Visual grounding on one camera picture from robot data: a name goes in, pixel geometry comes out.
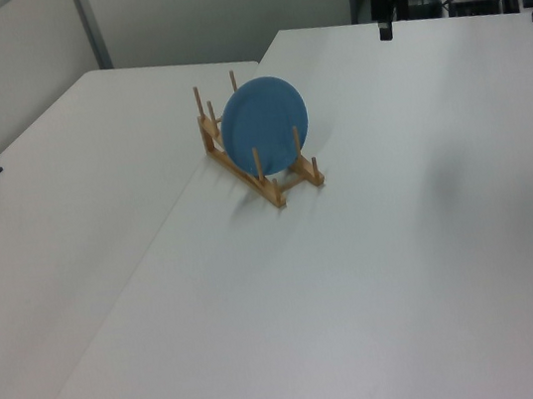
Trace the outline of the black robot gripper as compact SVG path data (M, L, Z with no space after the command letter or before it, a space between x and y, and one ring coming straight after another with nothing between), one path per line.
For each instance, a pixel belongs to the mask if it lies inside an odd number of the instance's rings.
M380 40L392 40L391 22L401 19L397 0L370 0L370 4L372 20L378 23Z

